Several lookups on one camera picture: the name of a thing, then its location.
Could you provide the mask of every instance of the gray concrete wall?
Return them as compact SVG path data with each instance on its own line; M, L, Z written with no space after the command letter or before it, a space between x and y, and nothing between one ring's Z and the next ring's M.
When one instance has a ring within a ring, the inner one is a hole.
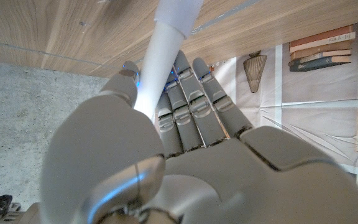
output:
M12 195L24 210L40 201L49 140L107 80L0 63L0 194Z

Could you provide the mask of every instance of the wood grain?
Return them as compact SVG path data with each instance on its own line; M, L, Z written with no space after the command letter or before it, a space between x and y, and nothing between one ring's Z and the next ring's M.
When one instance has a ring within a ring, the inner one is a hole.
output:
M205 0L195 27L243 2ZM143 58L157 3L0 0L0 43L21 48L5 53L0 45L0 60L106 77L126 60ZM356 22L358 0L260 0L192 35L182 50L189 61L213 63Z
M39 68L44 54L0 45L0 62Z
M213 63L358 22L358 1L261 0L188 40L188 60Z

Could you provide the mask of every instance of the robotic hand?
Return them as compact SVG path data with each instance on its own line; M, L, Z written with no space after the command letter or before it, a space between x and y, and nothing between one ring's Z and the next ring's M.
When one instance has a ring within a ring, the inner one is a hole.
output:
M354 181L307 142L254 129L200 58L193 71L179 52L160 136L132 109L139 71L124 67L55 133L44 223L358 223Z

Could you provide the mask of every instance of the blue light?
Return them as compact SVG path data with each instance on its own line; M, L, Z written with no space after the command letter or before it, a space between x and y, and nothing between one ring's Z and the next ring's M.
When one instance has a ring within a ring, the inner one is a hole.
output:
M139 87L140 81L136 82L136 87Z
M104 203L108 202L112 198L114 198L117 194L125 191L128 187L140 182L145 177L145 174L139 174L138 177L134 177L132 179L129 179L127 182L123 183L121 186L117 187L116 189L112 190L110 193L108 193L102 200L100 200L99 203L97 203L92 210L89 213L88 216L88 223L92 223L92 219L94 218L94 215L96 211L102 206Z

